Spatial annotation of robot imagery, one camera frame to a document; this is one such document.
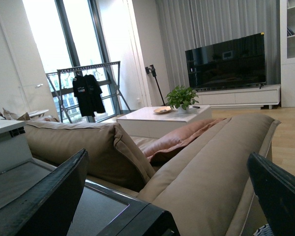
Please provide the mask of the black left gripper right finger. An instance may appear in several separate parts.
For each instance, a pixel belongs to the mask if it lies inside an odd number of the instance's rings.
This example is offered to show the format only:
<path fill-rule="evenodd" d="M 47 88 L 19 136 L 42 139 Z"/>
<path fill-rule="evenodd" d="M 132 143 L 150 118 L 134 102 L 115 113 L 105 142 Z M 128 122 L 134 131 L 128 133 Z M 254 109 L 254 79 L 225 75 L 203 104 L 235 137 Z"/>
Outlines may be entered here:
<path fill-rule="evenodd" d="M 247 169 L 273 235 L 295 236 L 295 176 L 255 152 Z"/>

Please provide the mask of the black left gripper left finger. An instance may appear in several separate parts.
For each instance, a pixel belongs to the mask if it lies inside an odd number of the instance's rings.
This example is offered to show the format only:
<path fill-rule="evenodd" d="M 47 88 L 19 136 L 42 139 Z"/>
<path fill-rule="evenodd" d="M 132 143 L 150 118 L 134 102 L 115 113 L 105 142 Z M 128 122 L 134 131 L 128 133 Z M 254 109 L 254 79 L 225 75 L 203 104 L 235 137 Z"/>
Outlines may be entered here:
<path fill-rule="evenodd" d="M 65 236 L 83 193 L 89 155 L 78 151 L 0 208 L 0 236 Z"/>

